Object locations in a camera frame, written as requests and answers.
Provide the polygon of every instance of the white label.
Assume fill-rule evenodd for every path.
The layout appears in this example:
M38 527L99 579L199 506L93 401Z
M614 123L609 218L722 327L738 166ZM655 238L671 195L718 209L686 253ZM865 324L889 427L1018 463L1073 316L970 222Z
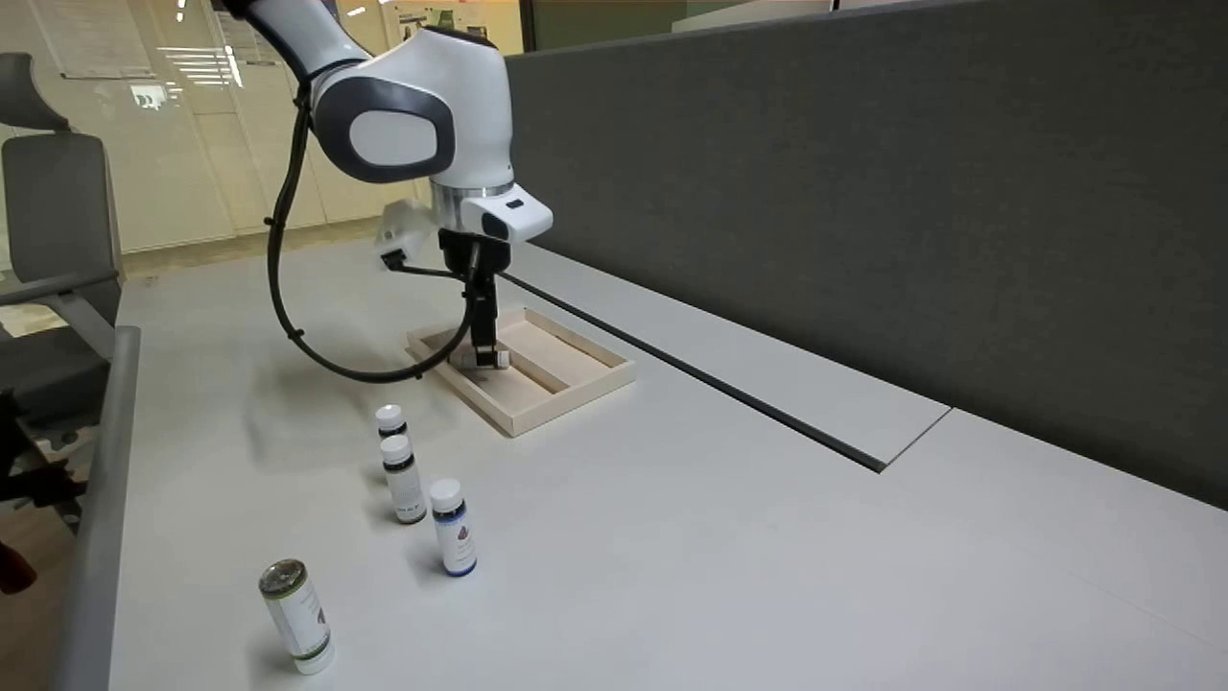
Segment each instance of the white label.
M422 497L422 481L418 477L418 465L387 475L397 519L414 522L426 515L426 498Z
M435 534L440 538L443 568L448 573L464 573L478 561L473 547L473 530L469 528L469 512L448 523L435 522Z
M264 604L269 606L273 623L278 625L281 642L291 655L302 658L319 650L328 641L328 622L311 581L290 595L278 600L265 599Z

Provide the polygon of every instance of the office chair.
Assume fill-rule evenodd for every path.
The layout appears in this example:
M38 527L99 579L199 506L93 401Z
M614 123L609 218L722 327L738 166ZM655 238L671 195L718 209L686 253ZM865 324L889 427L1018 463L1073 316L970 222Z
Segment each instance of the office chair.
M102 141L72 131L43 101L31 64L29 54L0 53L0 123L49 130L0 149L17 277L0 282L0 306L41 303L68 325L0 338L0 501L54 506L75 530L85 485L48 464L33 439L59 448L98 423L114 353L119 242ZM15 464L28 473L12 476Z

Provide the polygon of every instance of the wooden box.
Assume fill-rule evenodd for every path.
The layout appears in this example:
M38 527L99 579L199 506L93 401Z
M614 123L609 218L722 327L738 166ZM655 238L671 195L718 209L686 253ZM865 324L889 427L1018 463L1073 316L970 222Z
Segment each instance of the wooden box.
M495 325L511 368L457 371L443 363L435 372L510 437L635 382L634 362L533 309L506 309ZM454 331L456 325L413 331L409 353L422 361Z

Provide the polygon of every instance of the chair armrest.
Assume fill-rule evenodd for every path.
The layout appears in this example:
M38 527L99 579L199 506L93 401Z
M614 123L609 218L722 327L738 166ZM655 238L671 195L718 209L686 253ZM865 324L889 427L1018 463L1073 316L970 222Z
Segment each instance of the chair armrest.
M104 282L119 277L115 269L102 269L96 271L66 272L31 280L29 282L5 280L0 282L0 307L10 304L25 304L42 297L71 292L79 287Z

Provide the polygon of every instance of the white bottle cap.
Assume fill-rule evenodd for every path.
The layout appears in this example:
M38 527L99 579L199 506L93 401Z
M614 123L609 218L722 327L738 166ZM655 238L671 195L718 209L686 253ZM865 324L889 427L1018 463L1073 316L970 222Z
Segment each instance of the white bottle cap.
M400 412L400 406L383 406L376 411L376 426L379 430L391 432L393 430L400 430L400 426L405 425L405 416Z
M384 455L384 463L399 464L414 455L414 447L404 434L393 434L379 443L379 452Z
M451 477L436 480L431 485L431 509L441 514L454 512L464 503L460 496L460 484Z
M328 646L321 652L321 654L311 658L309 660L295 660L295 666L298 669L300 674L319 674L333 662L336 657L336 646L329 639Z

